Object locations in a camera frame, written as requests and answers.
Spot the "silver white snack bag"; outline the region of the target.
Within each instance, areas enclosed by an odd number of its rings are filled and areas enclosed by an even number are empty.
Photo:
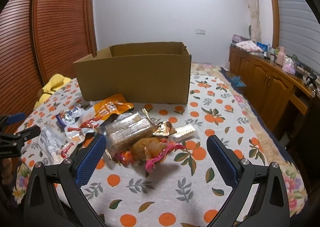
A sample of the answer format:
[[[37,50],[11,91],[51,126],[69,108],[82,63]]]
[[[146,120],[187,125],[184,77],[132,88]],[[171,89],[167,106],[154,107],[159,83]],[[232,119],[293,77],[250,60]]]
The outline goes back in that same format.
[[[64,159],[69,158],[76,148],[73,141],[69,140],[49,122],[46,122],[41,128],[37,143],[47,156],[50,165],[60,164]]]

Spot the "white blue snack packet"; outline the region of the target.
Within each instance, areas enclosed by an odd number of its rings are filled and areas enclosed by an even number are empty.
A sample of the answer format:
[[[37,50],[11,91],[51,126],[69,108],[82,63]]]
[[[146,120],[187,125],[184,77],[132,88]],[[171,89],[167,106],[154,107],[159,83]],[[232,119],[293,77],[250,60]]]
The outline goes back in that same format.
[[[66,127],[74,124],[84,111],[82,107],[74,106],[71,109],[61,111],[55,117],[59,126]]]

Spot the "clear cracker package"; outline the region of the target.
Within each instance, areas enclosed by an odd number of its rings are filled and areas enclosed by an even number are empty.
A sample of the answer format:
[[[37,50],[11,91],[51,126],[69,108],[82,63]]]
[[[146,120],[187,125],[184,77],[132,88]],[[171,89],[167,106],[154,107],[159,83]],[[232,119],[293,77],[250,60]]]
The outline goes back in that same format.
[[[105,153],[108,159],[136,143],[141,138],[152,136],[157,124],[149,117],[146,109],[136,113],[124,113],[113,122],[104,122],[95,131],[106,137]]]

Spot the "orange snack bag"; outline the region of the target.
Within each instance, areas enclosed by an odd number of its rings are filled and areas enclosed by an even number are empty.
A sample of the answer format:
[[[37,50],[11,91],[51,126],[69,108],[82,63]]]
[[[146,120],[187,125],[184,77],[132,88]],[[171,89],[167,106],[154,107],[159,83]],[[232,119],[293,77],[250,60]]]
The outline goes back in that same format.
[[[121,115],[132,110],[134,105],[127,102],[122,94],[114,94],[86,110],[79,119],[81,128],[96,128],[112,115]]]

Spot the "pink bread snack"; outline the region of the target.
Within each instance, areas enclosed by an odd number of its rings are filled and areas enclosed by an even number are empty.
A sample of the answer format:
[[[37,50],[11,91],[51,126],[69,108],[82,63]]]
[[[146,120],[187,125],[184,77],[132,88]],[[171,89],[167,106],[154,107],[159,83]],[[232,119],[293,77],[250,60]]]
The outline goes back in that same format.
[[[142,138],[131,147],[116,153],[114,158],[124,166],[143,162],[146,172],[151,174],[156,164],[163,161],[169,153],[185,149],[184,145],[165,138]]]

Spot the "gold foil wrapper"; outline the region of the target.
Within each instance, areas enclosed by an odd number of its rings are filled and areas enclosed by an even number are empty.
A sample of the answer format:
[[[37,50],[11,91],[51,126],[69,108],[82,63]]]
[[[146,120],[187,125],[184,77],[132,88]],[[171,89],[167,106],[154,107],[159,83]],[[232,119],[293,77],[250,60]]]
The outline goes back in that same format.
[[[152,133],[154,137],[168,137],[176,133],[176,129],[169,121],[160,122],[157,126],[157,129]]]

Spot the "white wafer packet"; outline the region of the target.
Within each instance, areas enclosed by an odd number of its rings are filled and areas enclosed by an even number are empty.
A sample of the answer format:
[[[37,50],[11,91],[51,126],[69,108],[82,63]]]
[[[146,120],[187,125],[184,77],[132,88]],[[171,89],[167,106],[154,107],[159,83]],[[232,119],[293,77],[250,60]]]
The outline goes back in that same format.
[[[175,142],[183,142],[191,139],[199,139],[197,127],[193,124],[176,128],[176,133],[170,136],[170,140]]]

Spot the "white orange sauce packet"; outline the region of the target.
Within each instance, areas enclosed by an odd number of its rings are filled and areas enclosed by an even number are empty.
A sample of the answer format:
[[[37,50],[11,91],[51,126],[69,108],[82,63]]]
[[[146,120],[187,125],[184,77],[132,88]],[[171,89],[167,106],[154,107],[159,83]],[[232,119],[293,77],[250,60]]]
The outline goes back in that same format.
[[[68,139],[81,143],[85,140],[85,135],[81,132],[81,128],[65,127],[65,135]]]

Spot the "yellow plush toy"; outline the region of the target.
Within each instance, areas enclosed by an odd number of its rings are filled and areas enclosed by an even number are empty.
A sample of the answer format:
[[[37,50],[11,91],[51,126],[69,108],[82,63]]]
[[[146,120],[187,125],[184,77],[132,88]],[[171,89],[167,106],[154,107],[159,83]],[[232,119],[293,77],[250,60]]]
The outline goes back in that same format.
[[[58,91],[60,88],[65,86],[70,81],[71,81],[71,78],[65,77],[61,74],[53,75],[49,79],[48,83],[38,91],[37,101],[34,105],[33,110],[37,109],[39,105],[45,103],[51,95],[53,95],[56,91]]]

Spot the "orange print bed sheet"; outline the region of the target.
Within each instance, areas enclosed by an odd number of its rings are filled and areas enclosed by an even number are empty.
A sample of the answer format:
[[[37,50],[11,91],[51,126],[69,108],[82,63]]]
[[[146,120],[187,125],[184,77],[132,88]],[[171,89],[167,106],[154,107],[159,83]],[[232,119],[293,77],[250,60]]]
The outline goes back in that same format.
[[[191,125],[196,134],[182,140],[184,149],[167,154],[151,173],[141,161],[126,167],[106,155],[100,159],[82,191],[108,226],[206,226],[232,190],[207,151],[211,135],[255,165],[279,164],[290,217],[306,206],[302,176],[222,68],[192,64],[186,105],[135,103],[135,112],[141,109],[154,122]]]

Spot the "wooden louvered wardrobe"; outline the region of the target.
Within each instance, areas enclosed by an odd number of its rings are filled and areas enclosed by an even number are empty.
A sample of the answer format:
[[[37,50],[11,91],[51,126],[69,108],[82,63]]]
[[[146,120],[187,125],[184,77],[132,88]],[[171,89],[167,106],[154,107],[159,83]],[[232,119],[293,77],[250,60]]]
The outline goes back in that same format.
[[[97,50],[93,0],[1,0],[1,114],[31,114],[55,74]]]

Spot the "blue cloth by bed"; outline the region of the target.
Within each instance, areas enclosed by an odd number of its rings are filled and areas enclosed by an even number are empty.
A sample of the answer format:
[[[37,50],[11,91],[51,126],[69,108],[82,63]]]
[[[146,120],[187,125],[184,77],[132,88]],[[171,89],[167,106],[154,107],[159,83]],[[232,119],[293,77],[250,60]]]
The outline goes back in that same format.
[[[232,85],[237,88],[246,88],[246,84],[241,80],[241,77],[234,76],[231,78]]]

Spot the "brown cardboard box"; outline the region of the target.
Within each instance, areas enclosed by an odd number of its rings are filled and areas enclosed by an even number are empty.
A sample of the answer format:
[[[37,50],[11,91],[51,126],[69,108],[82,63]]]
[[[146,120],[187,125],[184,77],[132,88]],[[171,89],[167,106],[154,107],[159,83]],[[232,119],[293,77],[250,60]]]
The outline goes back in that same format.
[[[110,46],[75,61],[73,67],[88,101],[123,94],[128,102],[188,102],[191,55],[182,42]]]

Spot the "folded floral cloth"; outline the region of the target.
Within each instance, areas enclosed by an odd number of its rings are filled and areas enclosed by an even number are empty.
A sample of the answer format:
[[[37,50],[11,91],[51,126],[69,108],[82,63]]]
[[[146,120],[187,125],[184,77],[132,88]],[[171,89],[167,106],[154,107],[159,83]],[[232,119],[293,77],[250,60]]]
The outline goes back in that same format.
[[[253,41],[242,41],[235,44],[236,47],[245,50],[246,52],[257,52],[257,53],[263,53],[264,51],[257,46]]]

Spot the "grey window blind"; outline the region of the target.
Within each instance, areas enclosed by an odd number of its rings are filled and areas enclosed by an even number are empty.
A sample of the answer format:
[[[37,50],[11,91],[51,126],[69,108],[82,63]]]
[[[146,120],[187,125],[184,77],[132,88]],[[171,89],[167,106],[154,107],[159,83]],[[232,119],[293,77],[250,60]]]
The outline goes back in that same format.
[[[319,72],[319,22],[305,0],[278,0],[279,44]]]

